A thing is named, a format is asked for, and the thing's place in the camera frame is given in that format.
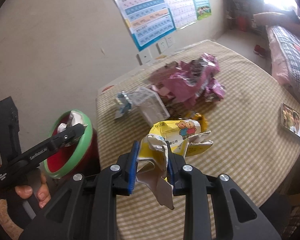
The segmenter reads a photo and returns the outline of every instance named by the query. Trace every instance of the finger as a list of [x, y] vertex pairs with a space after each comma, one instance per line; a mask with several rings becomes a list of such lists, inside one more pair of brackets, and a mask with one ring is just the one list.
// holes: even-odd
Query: finger
[[39, 199], [39, 201], [44, 201], [46, 197], [48, 197], [49, 195], [50, 193], [49, 193], [48, 185], [42, 184], [37, 192], [37, 198]]
[[22, 199], [30, 198], [33, 192], [30, 186], [15, 186], [14, 189]]
[[50, 195], [47, 196], [47, 197], [45, 198], [44, 201], [40, 201], [40, 202], [39, 202], [39, 206], [40, 206], [41, 208], [43, 208], [43, 207], [50, 201], [50, 199], [51, 199], [51, 196], [50, 196]]
[[47, 183], [47, 178], [46, 178], [46, 176], [44, 175], [43, 172], [41, 172], [41, 174], [40, 174], [40, 180], [41, 180], [42, 184]]

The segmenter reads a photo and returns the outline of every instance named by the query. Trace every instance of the plaid blanket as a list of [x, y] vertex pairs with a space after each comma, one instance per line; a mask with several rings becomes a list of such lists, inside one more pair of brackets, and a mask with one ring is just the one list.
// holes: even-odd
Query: plaid blanket
[[286, 58], [290, 84], [300, 94], [300, 38], [281, 26], [272, 30]]

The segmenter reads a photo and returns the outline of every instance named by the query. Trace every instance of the white wall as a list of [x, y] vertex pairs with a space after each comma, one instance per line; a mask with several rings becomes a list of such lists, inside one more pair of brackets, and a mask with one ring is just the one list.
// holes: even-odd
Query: white wall
[[[223, 0], [210, 4], [212, 16], [175, 32], [167, 53], [223, 33]], [[151, 51], [159, 55], [154, 45]], [[69, 109], [95, 123], [98, 89], [137, 67], [136, 54], [113, 0], [6, 0], [0, 9], [0, 100], [12, 96], [19, 110], [22, 151], [44, 140]]]

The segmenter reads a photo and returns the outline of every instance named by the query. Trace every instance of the green rim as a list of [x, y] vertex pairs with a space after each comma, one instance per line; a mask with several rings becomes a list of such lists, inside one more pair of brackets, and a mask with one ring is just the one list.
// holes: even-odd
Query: green rim
[[[78, 143], [77, 147], [75, 148], [75, 151], [73, 152], [72, 156], [59, 170], [57, 170], [55, 172], [51, 172], [48, 168], [47, 160], [44, 160], [44, 168], [46, 170], [46, 173], [51, 178], [54, 178], [54, 179], [60, 179], [63, 176], [67, 175], [70, 171], [72, 171], [78, 165], [78, 163], [82, 160], [82, 158], [84, 157], [84, 155], [87, 152], [87, 150], [90, 146], [90, 143], [91, 143], [92, 124], [91, 124], [89, 117], [87, 117], [84, 113], [82, 113], [79, 110], [74, 109], [74, 111], [77, 111], [78, 113], [80, 113], [82, 115], [83, 123], [87, 124], [87, 126], [85, 127], [84, 134], [81, 136], [79, 143]], [[52, 136], [53, 131], [59, 125], [60, 121], [66, 115], [69, 115], [70, 112], [71, 111], [68, 111], [59, 117], [59, 119], [54, 123], [52, 130], [49, 132], [49, 136]]]

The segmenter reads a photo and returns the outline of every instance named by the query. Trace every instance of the table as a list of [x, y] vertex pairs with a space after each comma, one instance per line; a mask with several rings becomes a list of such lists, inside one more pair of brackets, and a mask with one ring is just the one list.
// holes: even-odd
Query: table
[[[280, 105], [300, 113], [300, 105], [274, 78], [234, 51], [213, 41], [204, 41], [140, 71], [98, 96], [97, 132], [100, 164], [105, 168], [129, 152], [134, 140], [150, 130], [141, 115], [132, 110], [114, 120], [116, 93], [133, 91], [155, 69], [173, 60], [189, 62], [203, 52], [218, 57], [216, 76], [226, 87], [219, 103], [199, 100], [194, 110], [205, 115], [213, 146], [186, 162], [204, 174], [226, 173], [260, 206], [277, 189], [300, 153], [300, 140], [280, 127]], [[180, 113], [185, 113], [182, 106]], [[122, 239], [182, 239], [185, 198], [174, 197], [175, 209], [160, 206], [146, 185], [136, 183], [130, 197], [117, 197], [117, 224]]]

